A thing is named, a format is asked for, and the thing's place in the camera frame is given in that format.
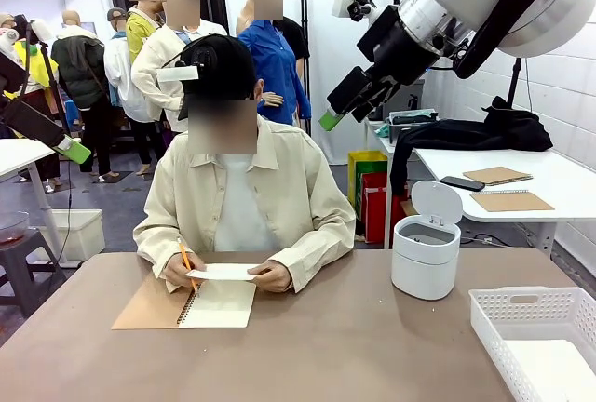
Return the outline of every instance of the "orange pencil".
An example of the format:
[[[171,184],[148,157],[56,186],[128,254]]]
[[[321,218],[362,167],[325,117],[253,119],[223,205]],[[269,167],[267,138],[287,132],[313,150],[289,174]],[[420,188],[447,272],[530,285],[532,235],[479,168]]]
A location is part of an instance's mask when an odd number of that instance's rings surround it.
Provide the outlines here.
[[[186,268],[190,272],[193,269],[190,266],[190,261],[188,260],[188,255],[186,254],[186,248],[184,248],[183,241],[180,237],[178,238],[178,245],[180,246],[180,252],[183,254],[184,264],[186,265]],[[193,288],[195,289],[195,292],[198,292],[198,287],[196,285],[195,280],[193,278],[190,278],[190,282],[193,283]]]

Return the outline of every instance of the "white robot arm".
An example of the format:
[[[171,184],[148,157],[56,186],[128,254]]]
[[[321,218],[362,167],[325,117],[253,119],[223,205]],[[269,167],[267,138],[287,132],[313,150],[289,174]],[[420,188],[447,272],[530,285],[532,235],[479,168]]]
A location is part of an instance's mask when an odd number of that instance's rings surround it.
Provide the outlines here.
[[[455,73],[466,79],[496,49],[519,58],[548,53],[581,30],[595,5],[596,0],[400,0],[371,20],[358,47],[373,66],[352,70],[329,96],[331,107],[320,123],[332,130],[350,113],[362,121],[441,57],[452,59]]]

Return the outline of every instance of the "brown table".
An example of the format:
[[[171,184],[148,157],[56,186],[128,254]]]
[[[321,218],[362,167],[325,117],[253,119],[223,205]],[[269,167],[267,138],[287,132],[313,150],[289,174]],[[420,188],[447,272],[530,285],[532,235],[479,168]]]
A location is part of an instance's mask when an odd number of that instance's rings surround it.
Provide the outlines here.
[[[427,302],[395,289],[390,265],[357,251],[299,295],[257,293],[246,329],[112,331],[149,266],[96,256],[0,348],[0,399],[507,402],[467,291],[574,285],[538,250],[466,248],[454,291]]]

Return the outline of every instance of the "hand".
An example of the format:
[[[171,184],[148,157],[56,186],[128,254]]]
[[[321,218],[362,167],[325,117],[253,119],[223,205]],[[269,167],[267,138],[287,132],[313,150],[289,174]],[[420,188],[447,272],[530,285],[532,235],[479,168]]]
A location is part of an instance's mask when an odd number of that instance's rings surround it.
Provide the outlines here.
[[[191,268],[203,272],[205,271],[205,262],[203,262],[196,253],[189,251],[186,254],[188,255]],[[174,286],[193,288],[193,283],[191,283],[190,278],[186,276],[188,272],[190,271],[186,268],[186,265],[184,265],[183,254],[178,253],[169,259],[168,264],[164,269],[163,276]],[[198,285],[202,283],[202,280],[194,279]]]
[[[283,97],[275,92],[265,92],[263,94],[264,105],[267,107],[280,107],[283,104]]]
[[[268,292],[285,292],[291,284],[291,275],[285,265],[277,261],[265,263],[249,270],[249,274],[257,275],[252,282],[258,288]]]

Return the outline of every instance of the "yellow bag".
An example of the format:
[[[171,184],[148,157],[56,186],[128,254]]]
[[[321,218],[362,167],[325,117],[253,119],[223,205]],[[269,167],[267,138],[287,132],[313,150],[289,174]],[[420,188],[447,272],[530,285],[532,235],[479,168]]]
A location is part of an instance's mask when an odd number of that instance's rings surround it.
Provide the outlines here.
[[[381,151],[357,151],[347,155],[347,200],[356,206],[356,164],[358,162],[383,162],[387,157]]]

